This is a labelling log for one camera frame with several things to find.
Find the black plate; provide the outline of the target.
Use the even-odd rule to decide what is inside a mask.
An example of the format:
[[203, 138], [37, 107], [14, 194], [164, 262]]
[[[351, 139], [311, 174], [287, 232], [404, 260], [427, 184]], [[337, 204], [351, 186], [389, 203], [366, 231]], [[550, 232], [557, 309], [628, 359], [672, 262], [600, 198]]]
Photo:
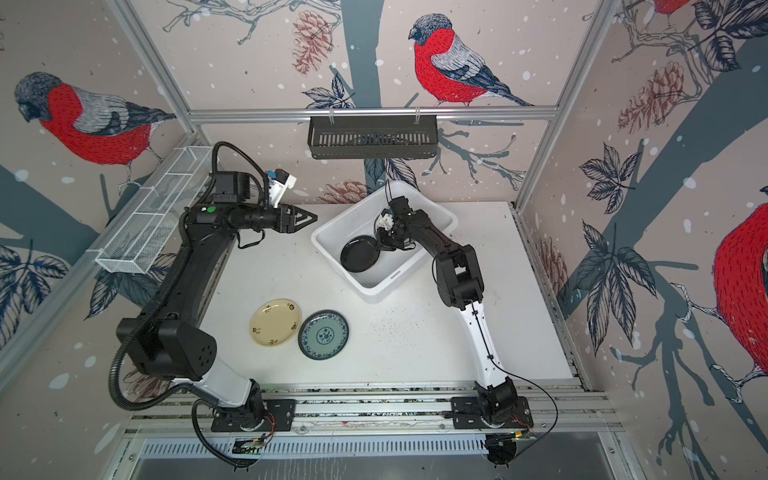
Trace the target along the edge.
[[360, 235], [348, 241], [342, 248], [340, 264], [351, 273], [361, 273], [373, 267], [380, 257], [376, 238]]

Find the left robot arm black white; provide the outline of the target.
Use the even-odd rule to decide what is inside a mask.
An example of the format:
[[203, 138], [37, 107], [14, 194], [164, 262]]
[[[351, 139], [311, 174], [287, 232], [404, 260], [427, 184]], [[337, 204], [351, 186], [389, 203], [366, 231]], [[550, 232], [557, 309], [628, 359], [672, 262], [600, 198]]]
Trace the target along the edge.
[[[199, 327], [205, 295], [222, 258], [239, 245], [241, 231], [292, 234], [316, 220], [316, 214], [285, 204], [198, 203], [187, 209], [179, 222], [180, 250], [157, 293], [137, 317], [124, 318], [117, 327], [120, 346], [108, 374], [112, 401], [139, 411], [191, 393], [213, 409], [225, 431], [260, 427], [270, 412], [259, 384], [226, 364], [215, 338]], [[141, 374], [170, 381], [168, 389], [150, 400], [127, 399], [120, 386], [126, 358]]]

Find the black hanging wall basket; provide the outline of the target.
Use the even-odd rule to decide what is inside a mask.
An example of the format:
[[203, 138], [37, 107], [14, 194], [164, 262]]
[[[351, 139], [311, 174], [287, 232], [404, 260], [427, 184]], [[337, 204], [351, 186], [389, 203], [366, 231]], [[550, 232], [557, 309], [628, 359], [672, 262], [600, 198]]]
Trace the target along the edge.
[[429, 159], [439, 150], [435, 116], [314, 117], [307, 145], [317, 160]]

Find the white plastic bin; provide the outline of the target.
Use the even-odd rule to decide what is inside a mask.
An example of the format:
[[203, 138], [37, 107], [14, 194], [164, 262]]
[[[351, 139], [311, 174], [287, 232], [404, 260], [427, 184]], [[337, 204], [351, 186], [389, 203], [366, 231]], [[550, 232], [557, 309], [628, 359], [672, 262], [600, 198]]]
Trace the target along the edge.
[[[448, 236], [458, 227], [458, 217], [404, 181], [391, 181], [387, 188], [354, 204], [322, 224], [311, 241], [338, 273], [369, 304], [381, 302], [431, 255], [414, 240], [396, 240], [394, 213], [389, 202], [398, 197], [408, 201], [413, 211], [423, 211], [434, 226]], [[342, 252], [352, 240], [371, 237], [378, 254], [376, 262], [361, 272], [352, 272], [342, 263]]]

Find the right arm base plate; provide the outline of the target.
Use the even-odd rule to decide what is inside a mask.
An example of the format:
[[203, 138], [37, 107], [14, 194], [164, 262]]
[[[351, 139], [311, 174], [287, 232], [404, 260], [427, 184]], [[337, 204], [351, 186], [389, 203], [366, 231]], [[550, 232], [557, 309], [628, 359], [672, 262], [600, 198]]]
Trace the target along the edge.
[[491, 406], [479, 397], [453, 397], [450, 409], [444, 415], [457, 430], [523, 429], [533, 428], [528, 399], [518, 396], [508, 404]]

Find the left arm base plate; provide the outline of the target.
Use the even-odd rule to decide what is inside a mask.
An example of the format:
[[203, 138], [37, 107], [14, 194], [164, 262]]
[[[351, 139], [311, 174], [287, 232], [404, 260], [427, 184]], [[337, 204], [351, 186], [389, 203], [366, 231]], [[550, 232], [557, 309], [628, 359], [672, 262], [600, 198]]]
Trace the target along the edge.
[[296, 406], [293, 399], [274, 399], [237, 408], [216, 407], [211, 430], [216, 433], [288, 432]]

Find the teal patterned plate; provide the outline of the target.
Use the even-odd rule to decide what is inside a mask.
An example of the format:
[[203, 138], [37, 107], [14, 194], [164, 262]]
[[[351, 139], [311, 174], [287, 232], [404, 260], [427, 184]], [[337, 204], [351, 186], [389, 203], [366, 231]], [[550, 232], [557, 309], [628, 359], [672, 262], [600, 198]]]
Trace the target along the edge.
[[327, 360], [338, 355], [350, 336], [346, 318], [334, 310], [320, 310], [301, 325], [298, 344], [301, 352], [312, 360]]

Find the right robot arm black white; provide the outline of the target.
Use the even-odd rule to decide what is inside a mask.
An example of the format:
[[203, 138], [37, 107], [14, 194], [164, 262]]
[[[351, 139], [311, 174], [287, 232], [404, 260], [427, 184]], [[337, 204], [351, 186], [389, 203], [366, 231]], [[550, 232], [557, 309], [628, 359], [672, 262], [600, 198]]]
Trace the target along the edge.
[[445, 235], [426, 212], [412, 209], [404, 196], [388, 202], [376, 221], [376, 236], [385, 250], [404, 250], [418, 244], [430, 254], [432, 280], [440, 299], [457, 311], [473, 349], [480, 417], [492, 428], [513, 424], [529, 429], [531, 418], [513, 375], [502, 368], [490, 339], [482, 304], [484, 281], [475, 249]]

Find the yellow plate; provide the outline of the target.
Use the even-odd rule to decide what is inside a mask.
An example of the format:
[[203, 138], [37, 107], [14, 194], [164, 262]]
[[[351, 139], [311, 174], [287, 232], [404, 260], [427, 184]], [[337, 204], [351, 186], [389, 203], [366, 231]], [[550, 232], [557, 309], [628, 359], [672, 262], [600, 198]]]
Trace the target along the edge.
[[260, 306], [251, 318], [249, 333], [254, 342], [272, 347], [289, 341], [299, 330], [301, 309], [290, 299], [274, 299]]

